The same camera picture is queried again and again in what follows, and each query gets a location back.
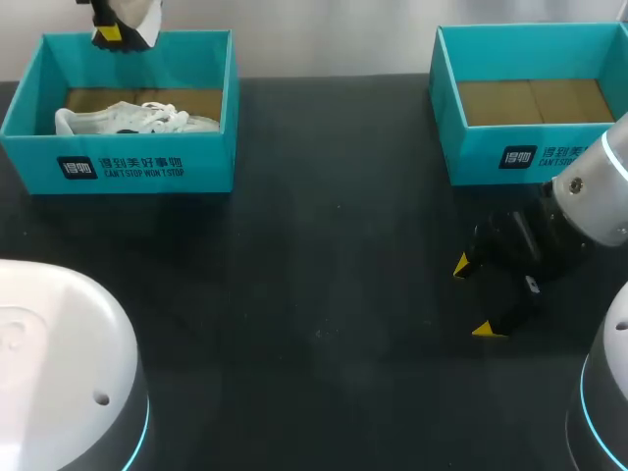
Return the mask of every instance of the open box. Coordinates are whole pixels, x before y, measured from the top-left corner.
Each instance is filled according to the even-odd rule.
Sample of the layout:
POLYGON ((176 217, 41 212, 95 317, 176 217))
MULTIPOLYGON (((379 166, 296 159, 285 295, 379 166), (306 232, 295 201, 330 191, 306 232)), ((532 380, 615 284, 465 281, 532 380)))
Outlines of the open box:
POLYGON ((153 49, 129 54, 98 49, 88 33, 45 34, 0 138, 31 194, 228 192, 238 100, 230 31, 166 31, 153 49), (209 110, 220 130, 55 135, 57 109, 98 109, 126 96, 176 106, 179 99, 190 114, 209 110))
POLYGON ((541 183, 628 111, 610 24, 442 26, 430 97, 452 184, 541 183))

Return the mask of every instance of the black tabletop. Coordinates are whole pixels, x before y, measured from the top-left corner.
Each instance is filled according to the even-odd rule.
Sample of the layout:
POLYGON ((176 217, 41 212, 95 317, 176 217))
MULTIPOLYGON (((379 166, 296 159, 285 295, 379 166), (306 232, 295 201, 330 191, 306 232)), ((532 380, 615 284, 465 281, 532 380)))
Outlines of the black tabletop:
POLYGON ((531 196, 448 184, 426 87, 243 80, 229 196, 31 198, 0 158, 0 257, 120 300, 159 470, 570 469, 566 404, 626 250, 546 287, 510 340, 473 339, 486 298, 451 272, 478 218, 531 196))

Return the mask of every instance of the teal box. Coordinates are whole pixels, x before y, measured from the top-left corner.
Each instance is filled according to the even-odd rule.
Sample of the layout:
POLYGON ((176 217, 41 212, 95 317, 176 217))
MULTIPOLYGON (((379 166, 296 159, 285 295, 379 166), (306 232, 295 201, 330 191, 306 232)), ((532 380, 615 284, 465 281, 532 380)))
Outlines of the teal box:
POLYGON ((31 194, 228 192, 238 101, 230 31, 166 31, 153 49, 129 54, 98 49, 89 33, 45 34, 0 138, 31 194), (220 131, 54 135, 55 112, 74 87, 222 89, 220 131), (68 175, 64 163, 88 166, 68 175))
POLYGON ((467 125, 457 81, 526 79, 596 79, 618 120, 628 111, 624 25, 439 27, 430 97, 452 184, 546 182, 612 126, 467 125))

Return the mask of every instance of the glowing blue ring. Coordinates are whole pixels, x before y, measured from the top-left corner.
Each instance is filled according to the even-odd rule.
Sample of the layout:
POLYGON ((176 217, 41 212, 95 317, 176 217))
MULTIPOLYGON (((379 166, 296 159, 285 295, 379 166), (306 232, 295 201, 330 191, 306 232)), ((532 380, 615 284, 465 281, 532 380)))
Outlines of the glowing blue ring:
POLYGON ((606 452, 608 457, 612 459, 613 463, 615 463, 619 467, 619 469, 621 469, 621 471, 628 471, 628 468, 626 468, 623 464, 621 464, 621 462, 619 462, 619 460, 615 457, 615 455, 612 454, 610 450, 606 447, 606 445, 604 444, 604 442, 598 435, 596 428, 593 426, 593 422, 591 422, 591 417, 589 417, 589 412, 587 412, 587 406, 585 405, 585 393, 584 393, 583 385, 585 382, 585 367, 587 366, 588 359, 589 359, 589 355, 587 355, 587 358, 585 358, 585 364, 582 365, 582 374, 580 375, 580 401, 582 402, 582 411, 585 413, 585 419, 587 419, 587 423, 589 424, 589 428, 591 429, 593 436, 596 438, 596 440, 598 441, 602 449, 606 452))
POLYGON ((139 442, 137 442, 137 446, 135 447, 135 451, 133 452, 131 459, 129 460, 127 465, 124 468, 122 468, 122 471, 129 471, 131 469, 131 466, 133 465, 133 462, 137 458, 139 449, 141 448, 141 446, 144 443, 144 440, 146 439, 146 432, 148 432, 148 417, 150 417, 150 401, 148 400, 148 397, 147 397, 146 398, 146 420, 144 421, 144 430, 141 432, 141 437, 139 437, 139 442))
POLYGON ((606 156, 608 157, 608 160, 612 163, 615 169, 617 169, 617 172, 619 172, 619 174, 625 180, 628 181, 628 171, 624 169, 624 166, 622 165, 621 162, 619 162, 619 159, 610 148, 610 145, 608 145, 608 138, 606 137, 606 131, 604 132, 604 134, 602 134, 602 147, 604 149, 604 152, 606 153, 606 156))

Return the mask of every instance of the white sneaker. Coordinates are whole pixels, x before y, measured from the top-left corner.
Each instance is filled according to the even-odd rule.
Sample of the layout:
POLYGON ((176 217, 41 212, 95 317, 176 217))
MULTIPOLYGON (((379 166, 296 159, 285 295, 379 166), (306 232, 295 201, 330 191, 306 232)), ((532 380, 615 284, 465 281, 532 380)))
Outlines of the white sneaker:
POLYGON ((95 113, 75 113, 62 108, 55 114, 57 135, 163 132, 216 132, 220 126, 202 116, 190 116, 173 105, 121 101, 95 113))

